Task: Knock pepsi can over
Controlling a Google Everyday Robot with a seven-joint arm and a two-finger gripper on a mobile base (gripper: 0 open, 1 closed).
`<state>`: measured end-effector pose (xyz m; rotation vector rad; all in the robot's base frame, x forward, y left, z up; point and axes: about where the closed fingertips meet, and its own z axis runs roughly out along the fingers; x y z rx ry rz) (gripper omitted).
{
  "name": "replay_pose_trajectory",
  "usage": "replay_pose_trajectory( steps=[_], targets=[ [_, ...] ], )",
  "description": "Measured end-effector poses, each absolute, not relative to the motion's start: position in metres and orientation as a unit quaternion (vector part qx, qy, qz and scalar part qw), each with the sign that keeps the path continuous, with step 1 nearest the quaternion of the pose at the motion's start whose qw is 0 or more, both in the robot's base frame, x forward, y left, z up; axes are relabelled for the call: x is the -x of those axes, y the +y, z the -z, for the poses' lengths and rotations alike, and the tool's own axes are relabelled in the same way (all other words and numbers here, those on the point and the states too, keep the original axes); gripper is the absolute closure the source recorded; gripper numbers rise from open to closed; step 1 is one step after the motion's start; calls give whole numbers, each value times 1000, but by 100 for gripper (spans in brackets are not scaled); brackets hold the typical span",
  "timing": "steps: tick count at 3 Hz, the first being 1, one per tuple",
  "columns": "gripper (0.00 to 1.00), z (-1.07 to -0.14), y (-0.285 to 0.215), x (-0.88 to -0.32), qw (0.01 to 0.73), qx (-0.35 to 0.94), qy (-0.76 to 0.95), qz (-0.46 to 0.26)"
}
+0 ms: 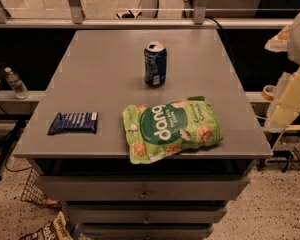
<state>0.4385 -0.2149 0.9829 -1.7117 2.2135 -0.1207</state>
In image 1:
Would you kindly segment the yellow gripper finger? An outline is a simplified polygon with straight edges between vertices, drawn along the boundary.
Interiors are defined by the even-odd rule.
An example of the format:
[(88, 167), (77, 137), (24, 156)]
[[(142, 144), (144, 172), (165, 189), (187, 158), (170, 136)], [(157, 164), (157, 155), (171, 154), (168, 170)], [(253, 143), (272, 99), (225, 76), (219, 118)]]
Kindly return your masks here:
[(270, 127), (286, 128), (300, 115), (300, 67), (279, 78), (269, 106)]

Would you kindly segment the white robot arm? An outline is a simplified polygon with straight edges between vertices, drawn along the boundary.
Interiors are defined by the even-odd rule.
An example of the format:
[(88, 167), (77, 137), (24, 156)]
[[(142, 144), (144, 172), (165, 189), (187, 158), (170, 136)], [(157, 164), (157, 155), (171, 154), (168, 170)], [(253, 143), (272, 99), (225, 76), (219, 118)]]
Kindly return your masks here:
[(267, 111), (268, 127), (286, 128), (300, 115), (300, 13), (292, 24), (267, 41), (265, 49), (286, 52), (288, 59), (298, 65), (294, 73), (281, 75)]

